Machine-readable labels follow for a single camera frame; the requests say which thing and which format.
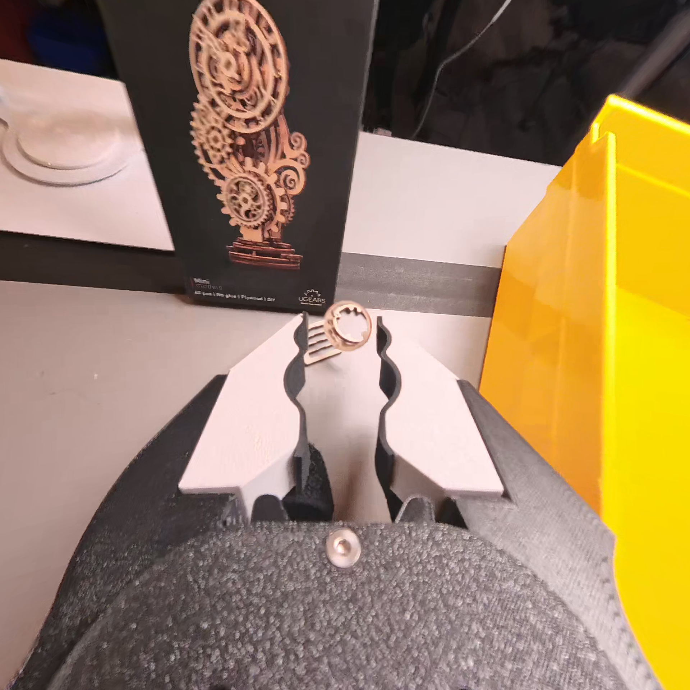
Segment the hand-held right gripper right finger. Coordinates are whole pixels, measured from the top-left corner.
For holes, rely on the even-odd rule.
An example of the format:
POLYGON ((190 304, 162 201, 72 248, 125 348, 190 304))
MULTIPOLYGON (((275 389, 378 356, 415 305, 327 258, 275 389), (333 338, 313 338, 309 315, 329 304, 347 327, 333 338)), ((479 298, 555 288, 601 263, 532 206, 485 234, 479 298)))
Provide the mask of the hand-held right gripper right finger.
POLYGON ((376 322, 379 414, 375 473, 392 520, 411 499, 435 518, 449 500, 504 496, 505 487, 458 379, 414 341, 376 322))

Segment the white stand base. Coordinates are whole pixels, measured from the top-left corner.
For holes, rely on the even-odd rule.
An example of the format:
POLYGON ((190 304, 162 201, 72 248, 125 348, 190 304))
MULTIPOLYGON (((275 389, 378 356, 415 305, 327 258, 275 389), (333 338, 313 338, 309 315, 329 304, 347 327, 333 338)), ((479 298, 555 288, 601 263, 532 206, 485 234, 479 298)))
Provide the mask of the white stand base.
POLYGON ((172 251, 159 194, 125 85, 117 80, 1 60, 1 230, 61 239, 172 251), (121 132, 109 160, 77 170, 81 177, 117 162, 114 175, 89 184, 49 184, 18 146, 32 115, 75 111, 108 117, 121 132))

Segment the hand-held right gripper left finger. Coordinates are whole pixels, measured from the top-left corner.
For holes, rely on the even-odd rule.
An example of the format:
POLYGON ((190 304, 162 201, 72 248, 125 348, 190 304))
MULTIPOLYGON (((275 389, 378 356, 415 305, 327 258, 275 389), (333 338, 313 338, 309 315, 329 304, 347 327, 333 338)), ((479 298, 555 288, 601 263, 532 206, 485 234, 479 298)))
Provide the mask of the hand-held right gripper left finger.
POLYGON ((283 499, 293 489, 302 420, 285 375, 294 360, 304 372, 299 338, 307 323, 306 314, 293 317, 229 370, 179 480, 181 493, 234 494, 251 513, 260 496, 283 499))

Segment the slotted wooden grille piece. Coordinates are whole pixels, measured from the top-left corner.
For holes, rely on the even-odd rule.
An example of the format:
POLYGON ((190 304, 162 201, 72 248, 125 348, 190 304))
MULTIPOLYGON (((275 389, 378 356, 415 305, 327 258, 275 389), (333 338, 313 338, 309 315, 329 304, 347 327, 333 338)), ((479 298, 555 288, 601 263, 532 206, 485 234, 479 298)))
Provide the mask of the slotted wooden grille piece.
POLYGON ((309 323, 307 330, 308 347, 304 354, 306 367, 323 362, 343 353, 326 334, 326 319, 322 318, 309 323))

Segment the black puzzle box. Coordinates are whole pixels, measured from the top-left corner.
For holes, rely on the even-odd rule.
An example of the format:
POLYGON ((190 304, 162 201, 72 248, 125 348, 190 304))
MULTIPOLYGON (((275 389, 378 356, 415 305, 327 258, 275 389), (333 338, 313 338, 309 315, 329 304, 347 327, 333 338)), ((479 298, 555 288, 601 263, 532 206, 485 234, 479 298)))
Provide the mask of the black puzzle box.
POLYGON ((99 1, 194 300, 334 302, 377 1, 99 1))

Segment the yellow plastic bin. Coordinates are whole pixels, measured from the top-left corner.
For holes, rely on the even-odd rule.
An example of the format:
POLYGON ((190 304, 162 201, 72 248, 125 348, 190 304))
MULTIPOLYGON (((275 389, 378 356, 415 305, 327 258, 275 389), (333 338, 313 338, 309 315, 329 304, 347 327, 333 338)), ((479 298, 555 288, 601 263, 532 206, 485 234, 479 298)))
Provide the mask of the yellow plastic bin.
POLYGON ((688 689, 688 124, 608 97, 506 246, 479 390, 613 533, 637 680, 688 689))

